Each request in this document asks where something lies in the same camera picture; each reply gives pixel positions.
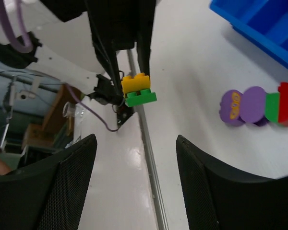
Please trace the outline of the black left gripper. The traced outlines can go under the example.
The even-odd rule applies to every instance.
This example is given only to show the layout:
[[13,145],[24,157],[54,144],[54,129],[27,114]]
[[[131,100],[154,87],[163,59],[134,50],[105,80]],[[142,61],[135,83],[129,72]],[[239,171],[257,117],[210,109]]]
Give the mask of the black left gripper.
[[98,62],[110,76],[116,95],[123,97],[117,50],[136,43],[140,71],[150,75],[155,0],[86,0],[92,43]]

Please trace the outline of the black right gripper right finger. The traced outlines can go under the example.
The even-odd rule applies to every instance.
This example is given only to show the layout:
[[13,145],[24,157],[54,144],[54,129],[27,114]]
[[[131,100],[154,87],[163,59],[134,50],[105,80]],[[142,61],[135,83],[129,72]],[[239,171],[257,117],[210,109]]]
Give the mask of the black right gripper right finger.
[[288,230],[288,176],[242,171],[182,135],[176,153],[191,230]]

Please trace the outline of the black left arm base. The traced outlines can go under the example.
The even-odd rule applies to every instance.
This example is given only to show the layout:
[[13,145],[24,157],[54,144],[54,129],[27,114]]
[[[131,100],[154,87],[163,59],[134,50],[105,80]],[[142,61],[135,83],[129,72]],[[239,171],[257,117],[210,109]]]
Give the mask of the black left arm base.
[[134,109],[128,107],[126,104],[121,106],[112,105],[112,110],[116,114],[118,128],[120,128],[134,114]]

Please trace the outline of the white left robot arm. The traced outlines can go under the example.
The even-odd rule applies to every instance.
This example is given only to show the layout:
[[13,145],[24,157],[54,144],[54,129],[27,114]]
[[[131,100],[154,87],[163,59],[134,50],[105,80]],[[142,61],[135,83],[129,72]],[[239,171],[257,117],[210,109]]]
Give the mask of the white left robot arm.
[[149,76],[154,0],[0,0],[0,62],[49,75],[99,103],[130,91],[117,53],[135,48]]

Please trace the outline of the yellow lego brick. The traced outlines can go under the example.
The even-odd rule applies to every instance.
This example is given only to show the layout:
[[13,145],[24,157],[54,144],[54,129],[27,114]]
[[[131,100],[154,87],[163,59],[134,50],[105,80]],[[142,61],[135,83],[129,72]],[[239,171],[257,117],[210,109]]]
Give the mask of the yellow lego brick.
[[122,78],[121,85],[124,94],[151,88],[150,77],[144,73],[139,73],[134,77],[124,76]]

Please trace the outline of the purple round lego piece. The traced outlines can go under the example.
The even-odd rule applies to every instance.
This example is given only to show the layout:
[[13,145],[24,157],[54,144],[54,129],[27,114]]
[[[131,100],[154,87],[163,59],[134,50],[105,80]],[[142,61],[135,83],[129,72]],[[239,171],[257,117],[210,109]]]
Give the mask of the purple round lego piece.
[[227,125],[239,127],[245,123],[264,126],[269,123],[265,117],[266,92],[253,86],[241,93],[238,90],[225,92],[220,101],[219,116]]

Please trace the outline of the red green curved lego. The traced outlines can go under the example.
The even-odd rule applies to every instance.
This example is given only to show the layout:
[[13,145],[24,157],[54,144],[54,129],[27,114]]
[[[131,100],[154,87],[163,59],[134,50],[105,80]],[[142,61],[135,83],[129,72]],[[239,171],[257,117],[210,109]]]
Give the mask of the red green curved lego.
[[265,117],[270,122],[288,127],[288,82],[282,82],[278,92],[266,94]]

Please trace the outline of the green lego plate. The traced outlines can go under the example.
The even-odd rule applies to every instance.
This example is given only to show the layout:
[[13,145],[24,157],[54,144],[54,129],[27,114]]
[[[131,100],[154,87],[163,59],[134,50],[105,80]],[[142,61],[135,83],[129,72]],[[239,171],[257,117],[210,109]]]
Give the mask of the green lego plate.
[[144,89],[138,92],[130,92],[126,94],[125,104],[128,107],[139,106],[145,103],[157,101],[156,93],[150,89]]

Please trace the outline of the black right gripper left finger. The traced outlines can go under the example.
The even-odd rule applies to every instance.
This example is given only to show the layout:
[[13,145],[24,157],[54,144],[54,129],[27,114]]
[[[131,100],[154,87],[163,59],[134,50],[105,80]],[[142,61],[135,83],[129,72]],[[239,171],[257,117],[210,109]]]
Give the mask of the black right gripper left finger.
[[78,229],[96,150],[96,136],[91,134],[0,175],[0,230]]

